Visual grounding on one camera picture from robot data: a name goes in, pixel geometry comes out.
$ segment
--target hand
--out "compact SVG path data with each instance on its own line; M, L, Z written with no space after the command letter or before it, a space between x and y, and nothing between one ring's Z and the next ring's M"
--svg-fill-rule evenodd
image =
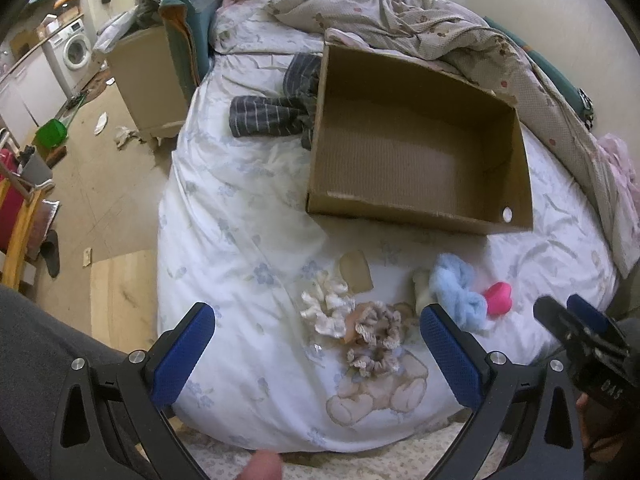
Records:
M580 425L580 437L582 438L582 447L589 449L589 456L594 462L607 463L611 462L624 444L624 434L615 435L608 438L601 438L593 442L593 438L587 430L587 424L584 420L584 413L587 410L589 396L582 394L575 403L575 409L578 411L578 424Z
M236 480L282 480L282 459L273 451L258 450Z
M580 437L582 438L582 448L587 449L591 445L591 437L587 430L587 423L584 421L584 413L587 410L587 403L589 402L589 396L582 394L578 400L575 401L575 409L578 411L578 425L580 426Z

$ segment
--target gray pants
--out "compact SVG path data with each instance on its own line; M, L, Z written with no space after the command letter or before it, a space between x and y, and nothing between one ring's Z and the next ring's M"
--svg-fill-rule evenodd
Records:
M53 422L71 361L117 363L125 355L59 322L0 285L0 433L38 480L49 479ZM114 404L126 455L146 478L157 478L134 448L138 441L123 406ZM0 476L4 458L0 456Z

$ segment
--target cabinet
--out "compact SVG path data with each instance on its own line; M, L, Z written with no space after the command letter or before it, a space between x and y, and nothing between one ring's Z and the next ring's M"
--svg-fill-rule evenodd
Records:
M65 92L49 66L42 47L29 54L14 69L13 76L18 94L38 126L53 119L65 104Z
M111 75L140 137L175 137L189 104L184 98L164 27L139 30L107 54Z
M21 146L26 144L38 129L22 98L15 90L12 74L0 83L0 117Z

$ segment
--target blue padding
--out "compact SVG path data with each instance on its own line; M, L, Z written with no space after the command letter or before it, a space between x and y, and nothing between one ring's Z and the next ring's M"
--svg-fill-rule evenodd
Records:
M566 309L575 314L581 322L593 330L596 334L603 335L609 328L609 319L603 313L591 306L577 294L569 296L566 300Z
M154 374L151 402L156 408L160 410L176 401L213 336L215 327L213 309L204 306L167 352Z
M420 314L420 333L457 401L477 410L483 398L480 374L451 332L428 307Z

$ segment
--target bed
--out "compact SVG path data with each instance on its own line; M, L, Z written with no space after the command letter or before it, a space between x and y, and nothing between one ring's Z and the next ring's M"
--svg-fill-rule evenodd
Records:
M229 469L230 478L244 460L233 446L353 453L411 437L394 448L406 450L424 446L424 434L460 410L415 328L402 345L405 375L393 388L424 380L417 407L396 410L382 399L353 424L336 416L336 409L350 413L357 396L382 388L350 379L340 346L314 337L300 316L308 282L319 271L334 270L345 252L362 250L370 265L374 289L359 301L415 304L412 273L430 268L442 252L474 266L476 290L510 283L513 309L475 336L487 351L500 350L521 364L554 348L533 319L536 298L550 294L565 301L577 292L603 310L618 282L600 218L574 177L525 124L532 232L477 237L307 215L310 153L300 138L236 139L228 126L234 96L280 95L292 55L322 51L322 36L278 22L265 12L267 1L247 0L236 4L240 11L232 19L219 17L219 31L233 21L225 29L232 33L221 34L225 53L216 56L193 97L159 207L159 333L173 328L197 301L216 314L216 333L175 411L215 439L204 442L191 433L190 449L196 457L207 449L217 452L215 467ZM435 446L440 453L444 441ZM212 457L203 460L214 463ZM428 461L420 464L416 478L430 467Z

